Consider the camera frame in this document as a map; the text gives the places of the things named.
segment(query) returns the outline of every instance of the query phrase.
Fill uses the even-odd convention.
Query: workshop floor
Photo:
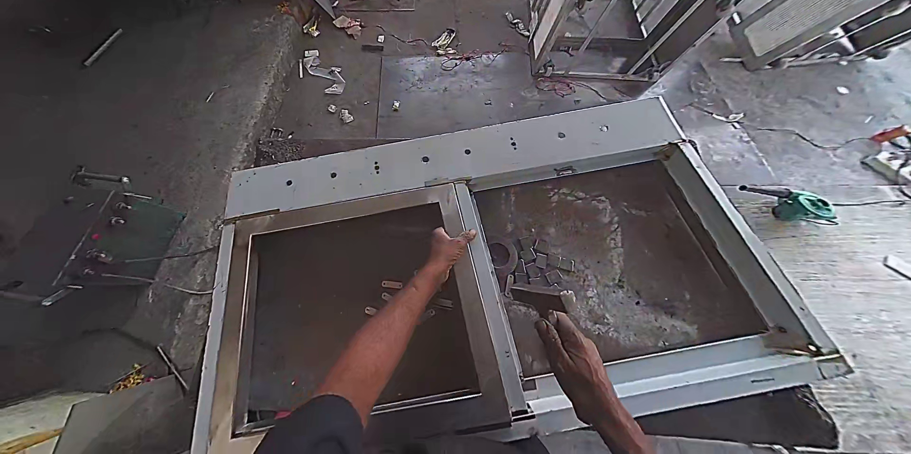
[[[320,36],[307,37],[304,44],[306,48],[320,50],[323,66],[342,68],[347,82],[345,92],[341,96],[325,95],[323,89],[329,86],[328,80],[306,74],[302,79],[292,77],[275,126],[285,132],[293,131],[295,138],[303,139],[301,156],[313,156],[360,148],[384,139],[421,137],[572,111],[637,97],[642,92],[634,87],[611,87],[592,81],[589,83],[598,89],[601,97],[585,87],[577,87],[575,93],[563,98],[536,88],[524,54],[525,39],[507,25],[504,18],[507,11],[518,13],[520,18],[527,16],[524,0],[419,0],[414,12],[350,13],[349,17],[360,18],[367,25],[358,40],[324,20]],[[440,66],[440,58],[428,57],[431,51],[422,42],[403,43],[392,36],[431,41],[446,28],[456,29],[460,52],[477,50],[487,55],[450,69]],[[381,34],[385,34],[381,55],[362,51],[361,44],[373,44]],[[843,148],[820,149],[790,132],[763,129],[798,130],[829,146],[911,121],[908,107],[911,92],[902,84],[906,81],[902,75],[908,75],[911,70],[911,50],[896,50],[884,61],[758,73],[719,61],[733,54],[730,39],[722,31],[685,57],[646,93],[646,96],[665,97],[678,121],[699,143],[702,157],[716,179],[728,187],[741,183],[779,184],[832,192],[839,198],[894,193],[882,187],[887,182],[859,164],[860,157],[875,150],[869,142],[861,140]],[[836,91],[839,86],[847,87],[850,92],[839,94]],[[392,110],[393,100],[401,102],[399,111]],[[349,109],[355,121],[340,122],[336,115],[327,112],[330,104]],[[743,112],[745,117],[735,125],[717,120],[705,111],[724,117]],[[736,199],[739,204],[754,208],[768,205],[762,198],[738,196]],[[908,252],[911,246],[906,241],[900,243],[890,233],[892,224],[898,223],[893,215],[899,214],[906,222],[911,219],[908,212],[880,209],[853,208],[848,221],[884,214],[881,233],[870,231],[873,220],[869,220],[859,227],[863,235],[882,241],[882,247],[878,248],[882,252],[877,251],[876,255],[880,259],[888,253],[904,253],[906,258],[911,258]],[[779,222],[767,226],[772,227],[777,233],[768,233],[766,237],[793,236],[800,239],[797,244],[803,243],[807,252],[818,254],[820,260],[829,260],[819,252],[827,251],[825,246],[860,242],[862,238],[854,231],[848,232],[848,226]],[[808,228],[814,231],[807,233]],[[783,249],[775,243],[772,247]],[[806,261],[788,251],[781,256],[795,264],[782,262],[858,369],[858,374],[851,378],[814,388],[839,428],[842,449],[911,451],[911,430],[907,425],[911,424],[911,388],[896,365],[909,355],[905,345],[896,340],[911,334],[911,314],[907,313],[911,295],[898,292],[901,285],[896,282],[900,277],[889,274],[878,260],[870,262],[858,250],[845,249],[848,250],[844,253],[846,260],[839,260],[841,265],[852,266],[851,259],[856,256],[856,267],[876,274],[871,273],[865,279],[829,272],[825,292],[815,281],[819,277],[799,271]],[[861,292],[877,296],[885,293],[890,299],[877,299],[873,304],[842,298]],[[857,321],[864,321],[865,327],[858,328]],[[754,426],[782,410],[758,399],[746,400],[735,405],[738,408],[727,408],[726,412],[716,408],[714,413],[716,416],[734,414],[728,426],[737,428],[748,423]],[[700,422],[692,420],[692,415],[682,417],[683,422],[689,420],[690,424]],[[680,417],[668,417],[668,420],[662,423],[648,419],[644,423],[656,433],[680,434],[668,430],[668,427],[673,429],[669,423],[677,420],[680,424]],[[788,415],[779,417],[777,425],[802,429],[808,441],[822,441],[826,436],[822,425],[825,414],[813,420]],[[799,426],[789,427],[786,424],[789,421]],[[817,433],[810,433],[815,427]],[[796,437],[800,433],[792,430],[785,436]]]
[[[128,174],[137,191],[160,195],[188,212],[172,250],[191,250],[218,237],[226,181],[232,169],[249,162],[249,148],[263,126],[273,123],[285,133],[293,131],[295,138],[305,139],[298,155],[314,155],[638,95],[635,89],[603,82],[591,84],[600,96],[586,87],[565,97],[536,88],[523,53],[526,41],[504,18],[512,11],[527,20],[525,0],[415,4],[413,12],[351,13],[370,26],[358,40],[324,19],[322,33],[306,37],[303,47],[295,45],[300,31],[290,18],[275,16],[271,7],[217,7],[130,25],[97,64],[80,70],[81,60],[113,26],[88,22],[64,28],[62,18],[81,18],[64,4],[0,0],[0,68],[5,75],[0,111],[6,111],[0,154],[8,161],[0,176],[0,187],[7,190],[0,193],[0,256],[13,249],[47,204],[64,195],[66,177],[76,164]],[[59,36],[29,32],[39,26],[52,27]],[[430,51],[422,42],[393,39],[431,41],[446,28],[457,30],[460,52],[488,55],[446,70],[439,67],[440,59],[427,58]],[[361,44],[375,42],[383,32],[381,55],[361,50]],[[325,95],[329,82],[310,75],[292,75],[284,87],[281,76],[303,48],[318,48],[324,66],[343,69],[347,85],[341,96]],[[894,193],[859,165],[869,149],[863,141],[819,149],[794,134],[760,129],[799,130],[825,145],[838,145],[911,122],[911,91],[905,88],[911,51],[902,48],[878,62],[759,73],[718,61],[732,54],[727,35],[715,35],[649,91],[667,99],[723,185],[786,184],[846,202]],[[841,95],[836,86],[850,93]],[[402,103],[400,111],[392,111],[393,100]],[[326,112],[330,104],[349,109],[355,121],[339,122]],[[702,110],[723,116],[743,112],[745,117],[738,126]],[[906,281],[878,262],[888,253],[911,260],[907,235],[893,233],[908,224],[910,212],[855,207],[843,214],[842,225],[826,227],[774,222],[765,215],[768,201],[736,200],[824,327],[855,361],[857,374],[814,387],[840,429],[841,448],[911,451],[911,387],[903,372],[911,357],[906,345],[911,293]],[[212,257],[173,261],[159,280],[205,289],[213,269]],[[195,363],[208,318],[207,297],[153,285],[136,304],[125,306],[136,309],[127,314],[123,331],[170,345],[181,367]],[[62,375],[73,389],[93,390],[128,372],[133,363],[155,363],[145,347],[124,335],[97,335],[102,340],[69,343],[68,354],[59,360],[63,370],[42,380],[59,382]],[[20,370],[27,371],[28,361],[23,363]],[[679,434],[689,428],[699,435],[714,430],[706,425],[712,420],[704,418],[714,409],[729,429],[758,426],[780,411],[768,406],[776,398],[742,399],[720,412],[718,406],[726,405],[712,405],[697,418],[677,413],[673,431],[661,429],[667,422],[646,418],[643,423],[655,433]],[[819,442],[826,431],[819,426],[824,414],[809,415],[816,421],[794,416],[780,421],[792,422],[791,428],[818,426],[823,432],[808,434],[806,441]],[[774,442],[776,432],[766,437]]]

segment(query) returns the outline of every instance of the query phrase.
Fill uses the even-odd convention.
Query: metal rod
[[[879,43],[877,43],[877,44],[875,44],[875,45],[868,46],[867,48],[865,48],[865,49],[863,49],[863,50],[860,50],[860,51],[858,51],[858,52],[855,52],[854,54],[852,54],[852,56],[860,56],[860,55],[862,55],[862,54],[864,54],[864,53],[866,53],[866,52],[868,52],[868,51],[870,51],[870,50],[873,50],[874,48],[879,48],[880,46],[885,45],[886,43],[888,43],[888,42],[890,42],[890,41],[896,39],[897,37],[907,36],[907,34],[908,34],[909,32],[911,32],[911,30],[905,30],[905,31],[903,31],[903,32],[900,32],[900,33],[894,35],[894,36],[888,37],[888,38],[884,39],[883,41],[880,41]]]
[[[610,0],[608,5],[604,6],[604,9],[601,11],[601,14],[598,15],[598,19],[595,20],[595,25],[591,27],[590,31],[588,31],[588,36],[585,37],[585,41],[582,42],[582,46],[580,46],[578,48],[578,51],[576,52],[576,56],[573,58],[572,61],[569,62],[569,66],[567,66],[567,69],[566,69],[567,73],[569,73],[572,70],[572,68],[578,63],[579,57],[583,53],[585,53],[585,49],[588,48],[588,44],[591,43],[591,40],[593,38],[595,38],[595,31],[598,30],[598,25],[600,25],[601,19],[604,18],[605,16],[607,16],[608,12],[611,9],[613,9],[614,5],[617,4],[617,1],[619,1],[619,0]]]
[[[806,59],[810,58],[810,56],[812,56],[812,55],[815,54],[816,52],[822,50],[823,48],[826,48],[827,46],[831,45],[832,43],[835,43],[835,42],[837,42],[837,41],[840,40],[840,39],[845,39],[846,37],[853,36],[853,35],[859,33],[860,31],[862,31],[863,29],[866,29],[866,28],[870,28],[870,27],[872,27],[872,26],[875,26],[876,24],[878,24],[879,22],[882,22],[882,20],[884,20],[884,19],[886,19],[886,18],[892,18],[892,17],[891,17],[891,16],[888,16],[888,17],[876,18],[875,20],[873,20],[873,21],[870,22],[869,24],[863,26],[862,28],[854,29],[853,31],[851,31],[851,32],[849,32],[849,33],[843,34],[843,35],[841,35],[841,36],[839,36],[839,37],[837,37],[837,38],[835,38],[835,39],[830,40],[828,43],[825,43],[824,45],[819,45],[818,47],[816,47],[816,48],[814,48],[813,50],[807,52],[806,54],[803,54],[802,56],[797,57],[797,58],[794,59],[792,62],[797,62],[797,61],[806,60]]]
[[[705,0],[696,0],[695,4],[690,6],[689,9],[686,10],[686,13],[684,13],[682,17],[678,18],[677,21],[674,22],[674,25],[670,26],[670,29],[668,29],[666,33],[661,35],[661,37],[658,38],[658,41],[655,42],[655,44],[652,45],[651,48],[649,48],[649,50],[642,55],[642,57],[640,57],[639,61],[636,61],[636,64],[632,65],[632,68],[630,68],[630,71],[627,72],[627,75],[632,75],[632,74],[636,73],[636,70],[639,69],[639,66],[641,66],[642,63],[644,63],[649,57],[651,57],[651,55],[655,53],[655,50],[658,50],[658,48],[661,46],[661,44],[664,43],[665,41],[667,41],[667,39],[670,37],[670,35],[674,34],[674,31],[676,31],[677,28],[680,27],[680,24],[682,24],[687,18],[689,18],[689,16],[692,15],[694,11],[696,11],[697,7],[702,6],[703,2],[705,2]]]
[[[105,42],[101,44],[101,46],[99,46],[98,48],[95,49],[95,52],[92,52],[92,55],[89,56],[88,59],[86,59],[82,63],[82,65],[84,65],[86,68],[91,66],[92,63],[94,63],[99,57],[101,57],[101,55],[104,54],[105,51],[108,50],[108,48],[114,44],[114,41],[116,41],[117,38],[119,38],[120,35],[122,35],[122,34],[123,34],[123,29],[118,29],[118,30],[114,31],[114,33],[112,35],[110,35],[108,37],[108,39],[106,39]]]
[[[656,0],[656,1],[655,1],[655,4],[652,5],[652,7],[650,7],[649,10],[646,11],[644,15],[642,15],[642,19],[640,20],[640,24],[644,24],[645,21],[648,20],[649,17],[651,17],[651,14],[654,13],[656,10],[658,10],[658,6],[661,6],[661,5],[664,4],[664,1],[666,1],[666,0]]]

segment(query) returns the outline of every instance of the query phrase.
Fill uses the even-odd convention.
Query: stainless steel frame
[[[596,15],[586,17],[589,3]],[[532,74],[645,82],[658,80],[734,11],[733,0],[529,0],[529,6]],[[573,32],[576,25],[584,32]],[[591,49],[598,57],[580,63]]]
[[[463,285],[475,285],[465,289],[476,321],[471,342],[475,361],[480,360],[478,367],[485,372],[491,367],[499,372],[478,399],[486,399],[489,392],[499,415],[475,417],[477,407],[464,404],[473,399],[468,398],[385,411],[376,414],[372,424],[381,423],[395,436],[411,427],[431,426],[428,420],[442,420],[450,430],[458,428],[452,422],[473,420],[473,426],[487,423],[477,434],[499,439],[582,426],[552,375],[534,378],[533,390],[521,390],[515,345],[471,192],[647,160],[664,164],[692,210],[691,227],[717,251],[718,263],[736,275],[769,331],[606,364],[624,405],[638,416],[850,373],[847,360],[728,201],[663,100],[644,99],[236,172],[191,451],[252,452],[262,434],[232,437],[244,310],[250,308],[245,294],[251,236],[273,227],[407,206],[404,200],[439,200],[448,228],[481,231],[469,245],[469,259],[456,270],[460,293]],[[305,191],[298,182],[306,182]],[[469,311],[465,314],[468,320]],[[479,337],[485,353],[475,352]],[[458,416],[446,411],[430,417],[434,409],[456,412],[459,403]],[[511,418],[491,425],[490,420],[506,416]]]
[[[883,58],[911,39],[911,0],[744,0],[729,26],[749,70]]]

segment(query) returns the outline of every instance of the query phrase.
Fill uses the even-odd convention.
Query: concrete floor
[[[0,51],[5,55],[0,60],[5,75],[0,83],[0,111],[6,111],[0,154],[12,162],[0,176],[0,186],[14,190],[0,194],[0,257],[15,249],[48,204],[65,195],[68,173],[76,164],[130,175],[138,192],[162,196],[187,212],[172,250],[194,250],[218,238],[230,172],[251,163],[256,137],[271,124],[305,139],[303,152],[313,154],[308,150],[363,146],[379,142],[370,140],[378,137],[425,135],[404,127],[412,129],[418,120],[425,127],[450,121],[443,115],[459,111],[469,111],[467,123],[458,123],[459,128],[467,128],[463,125],[552,114],[634,95],[629,88],[595,83],[604,99],[582,87],[560,98],[536,89],[528,69],[521,65],[495,74],[499,63],[491,57],[458,69],[483,76],[487,87],[478,89],[490,89],[487,96],[470,86],[434,88],[439,83],[433,79],[445,76],[443,70],[436,72],[419,58],[404,59],[425,56],[429,50],[420,42],[406,44],[391,37],[430,41],[445,28],[455,28],[460,52],[496,53],[505,47],[509,51],[505,55],[519,60],[525,39],[507,25],[503,17],[507,10],[524,17],[524,0],[420,0],[414,12],[351,13],[369,25],[359,40],[324,19],[323,33],[302,43],[290,18],[276,16],[271,7],[218,6],[154,23],[121,19],[124,23],[118,27],[124,27],[126,34],[97,64],[83,70],[81,60],[114,27],[109,20],[86,15],[60,0],[0,0]],[[42,33],[41,26],[52,33]],[[387,34],[382,55],[361,51],[361,43],[373,42],[382,32]],[[343,95],[324,95],[329,82],[310,75],[302,79],[292,75],[282,83],[285,71],[304,48],[319,48],[324,66],[343,68],[347,81]],[[824,185],[862,190],[884,183],[858,164],[869,149],[862,141],[820,150],[792,134],[758,129],[796,129],[825,144],[838,144],[911,121],[907,107],[911,94],[902,76],[911,68],[911,51],[902,48],[878,62],[758,73],[719,62],[732,52],[726,34],[715,35],[650,90],[665,96],[678,121],[700,143],[703,157],[721,183],[781,183],[810,191],[833,189]],[[425,73],[415,74],[409,82],[407,72],[419,64],[425,64]],[[401,90],[403,98],[434,90],[441,100],[452,103],[405,110],[403,114],[410,116],[404,121],[393,118],[396,127],[388,114],[391,104],[386,103],[394,98],[383,93],[382,83],[390,76],[383,75],[386,68],[398,68],[401,76],[386,88]],[[508,85],[491,86],[501,78]],[[836,86],[851,92],[839,95]],[[211,92],[215,94],[207,102]],[[487,99],[490,105],[484,104]],[[355,122],[343,125],[325,112],[331,103],[350,109]],[[719,114],[744,112],[744,126],[719,122],[689,105],[693,103]],[[884,224],[878,236],[868,232],[860,241],[888,242],[891,226]],[[213,269],[208,255],[181,259],[166,262],[158,279],[204,289],[211,286]],[[841,290],[860,292],[864,284],[858,278]],[[852,379],[819,388],[821,401],[841,429],[841,447],[911,451],[911,433],[906,431],[911,423],[911,389],[900,372],[879,368],[902,367],[902,360],[908,358],[901,343],[911,335],[911,319],[901,313],[907,294],[890,287],[889,298],[877,301],[872,310],[819,289],[813,292],[813,287],[801,289],[812,292],[810,306],[824,311],[826,328],[846,352],[866,353],[855,360],[858,374]],[[156,284],[124,307],[129,312],[121,331],[148,343],[165,343],[181,367],[196,362],[208,318],[208,297],[185,296]],[[856,331],[855,323],[839,321],[842,309],[847,315],[863,317],[866,329]],[[155,357],[145,347],[122,334],[83,337],[68,342],[60,352],[68,354],[55,363],[65,370],[43,381],[63,388],[103,387],[128,372],[133,363],[152,363],[150,372],[163,370],[154,366]],[[85,353],[91,354],[88,363],[79,366],[72,361],[77,356],[85,359]],[[25,368],[29,367],[33,366],[26,363]],[[697,415],[725,417],[730,421],[708,420],[725,427],[742,427],[745,422],[756,426],[765,420],[769,434],[763,437],[774,438],[774,423],[767,419],[782,408],[766,405],[781,399],[800,400],[793,394],[758,396],[739,401],[738,408],[712,405]],[[693,434],[708,434],[702,432],[711,430],[706,420],[699,423],[692,417],[677,414],[678,424],[689,424]],[[801,427],[818,425],[795,416],[781,420]],[[678,434],[654,422],[649,427],[655,433]],[[818,437],[806,441],[812,443]]]
[[[76,164],[129,175],[136,192],[186,212],[172,252],[215,242],[231,172],[251,161],[254,133],[284,88],[300,38],[294,22],[273,6],[230,5],[151,22],[93,15],[71,0],[0,0],[0,18],[0,263],[67,195]],[[115,23],[124,35],[82,68]],[[166,261],[157,284],[120,305],[120,330],[5,350],[4,369],[21,378],[5,378],[2,400],[48,388],[104,392],[134,363],[161,375],[150,344],[193,367],[209,297],[162,284],[211,288],[213,270],[210,253]]]

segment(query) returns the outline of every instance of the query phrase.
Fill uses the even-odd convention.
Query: wire
[[[392,31],[387,31],[380,25],[377,25],[376,28],[380,29],[384,34],[394,37],[395,39],[401,41],[402,43],[405,43],[406,45],[417,45],[417,42],[420,41],[421,43],[423,43],[427,46],[430,46],[430,43],[428,43],[427,40],[425,40],[423,38],[416,37],[414,39],[402,39],[402,38],[396,36]]]
[[[185,256],[196,256],[196,255],[198,255],[198,254],[202,254],[202,253],[204,253],[204,252],[208,252],[208,251],[211,251],[211,250],[217,250],[217,249],[219,249],[219,246],[209,246],[208,248],[206,248],[206,249],[204,249],[204,250],[191,251],[191,252],[183,253],[183,254],[170,254],[170,255],[168,255],[168,256],[153,256],[153,257],[150,257],[150,258],[131,258],[131,259],[129,259],[129,260],[115,261],[114,263],[152,262],[153,260],[168,260],[168,259],[171,259],[171,258],[182,258],[182,257],[185,257]]]
[[[853,143],[853,142],[855,142],[855,141],[862,141],[862,140],[868,140],[868,139],[869,139],[869,138],[850,138],[849,140],[847,140],[847,141],[845,141],[845,142],[843,142],[843,143],[841,143],[841,144],[837,144],[837,145],[825,145],[825,144],[820,144],[820,143],[818,143],[818,142],[816,142],[816,141],[814,141],[814,140],[812,140],[812,139],[810,139],[810,138],[804,136],[802,133],[800,133],[800,132],[798,132],[797,130],[794,130],[794,129],[773,129],[773,128],[768,128],[768,127],[758,127],[758,126],[756,126],[756,125],[751,125],[750,123],[745,123],[745,122],[742,122],[742,121],[741,121],[740,123],[743,123],[744,125],[746,125],[746,126],[748,126],[748,127],[751,127],[752,129],[755,129],[755,130],[763,130],[763,131],[767,131],[767,132],[788,132],[788,133],[794,134],[794,135],[797,136],[798,138],[803,139],[804,141],[810,143],[811,145],[813,145],[813,146],[815,146],[815,147],[817,147],[817,148],[819,148],[819,149],[829,149],[829,150],[832,150],[832,151],[835,151],[835,150],[844,148],[845,146],[847,146],[847,145],[849,145],[849,144],[851,144],[851,143]]]
[[[215,292],[215,287],[212,287],[209,290],[193,290],[193,289],[185,289],[183,287],[178,287],[176,285],[169,285],[169,284],[162,284],[162,285],[164,285],[168,288],[174,289],[174,290],[179,290],[180,292],[192,294],[194,296],[206,296],[206,295],[209,295],[209,294],[212,294],[213,292]]]

